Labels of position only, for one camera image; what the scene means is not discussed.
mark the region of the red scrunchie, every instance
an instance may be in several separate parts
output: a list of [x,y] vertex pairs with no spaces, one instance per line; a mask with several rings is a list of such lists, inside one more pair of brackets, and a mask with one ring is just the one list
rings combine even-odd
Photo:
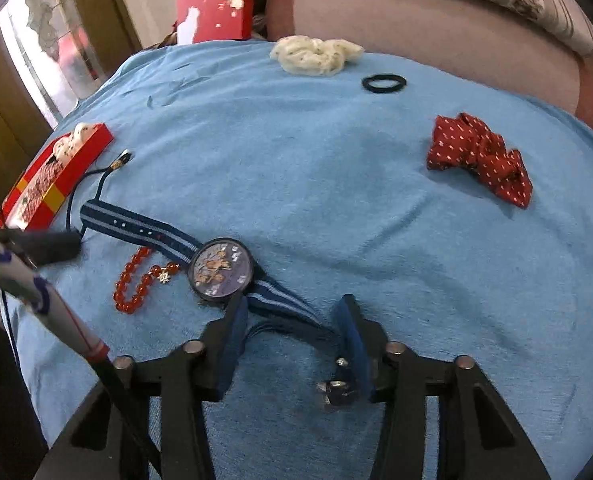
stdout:
[[457,118],[436,118],[433,143],[427,153],[429,170],[462,167],[479,177],[496,196],[527,208],[532,182],[518,150],[507,151],[503,137],[480,119],[460,113]]

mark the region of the blue cloth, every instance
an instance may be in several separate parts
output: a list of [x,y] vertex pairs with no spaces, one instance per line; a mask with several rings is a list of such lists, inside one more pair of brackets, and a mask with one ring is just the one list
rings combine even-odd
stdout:
[[[55,135],[105,122],[129,164],[102,198],[199,240],[242,240],[261,266],[329,320],[352,293],[390,338],[424,356],[475,357],[553,480],[593,453],[593,132],[539,101],[395,56],[366,54],[329,78],[294,76],[272,45],[214,42],[126,61]],[[361,78],[398,73],[372,94]],[[460,169],[428,171],[437,115],[466,111],[521,150],[527,210]],[[94,195],[88,179],[76,213]],[[53,223],[64,227],[65,211]],[[43,275],[111,346],[138,360],[198,336],[220,312],[183,276],[155,284],[134,316],[113,306],[135,247],[88,231],[80,261]],[[162,256],[149,264],[164,262]],[[21,365],[49,443],[94,384],[81,358],[14,308]],[[382,408],[325,414],[314,383],[333,356],[278,335],[248,345],[224,402],[206,406],[219,478],[368,478]],[[436,441],[436,426],[429,427]],[[436,449],[427,470],[435,471]]]

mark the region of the watch face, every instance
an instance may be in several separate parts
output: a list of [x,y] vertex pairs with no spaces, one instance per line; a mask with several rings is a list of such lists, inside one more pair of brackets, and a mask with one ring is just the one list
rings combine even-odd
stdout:
[[227,301],[252,281],[254,261],[243,244],[233,238],[217,238],[195,254],[188,269],[192,288],[208,301]]

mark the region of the red and yellow box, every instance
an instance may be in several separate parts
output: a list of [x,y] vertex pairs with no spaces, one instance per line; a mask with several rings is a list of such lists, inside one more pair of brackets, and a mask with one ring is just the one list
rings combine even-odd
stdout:
[[77,181],[114,139],[105,124],[94,124],[94,131],[91,136],[83,143],[71,160],[67,162],[64,168],[55,177],[54,182],[49,186],[48,190],[43,193],[41,202],[32,215],[32,218],[26,224],[25,222],[22,224],[14,222],[14,211],[17,208],[19,201],[22,200],[26,188],[32,182],[32,179],[38,171],[52,157],[52,150],[54,149],[56,142],[68,135],[70,134],[65,134],[50,142],[32,165],[30,165],[25,174],[19,179],[16,186],[12,188],[7,195],[3,202],[2,209],[7,224],[10,227],[20,227],[29,230],[48,228],[52,223],[54,216],[65,202],[65,198],[72,192]]

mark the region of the black elastic band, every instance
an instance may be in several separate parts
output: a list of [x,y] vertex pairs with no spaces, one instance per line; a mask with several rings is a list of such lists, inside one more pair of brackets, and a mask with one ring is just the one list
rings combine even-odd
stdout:
[[[391,86],[375,86],[372,84],[374,81],[393,81],[395,84]],[[407,85],[407,80],[403,76],[396,74],[374,74],[363,78],[361,84],[365,90],[373,94],[391,94],[403,90]]]

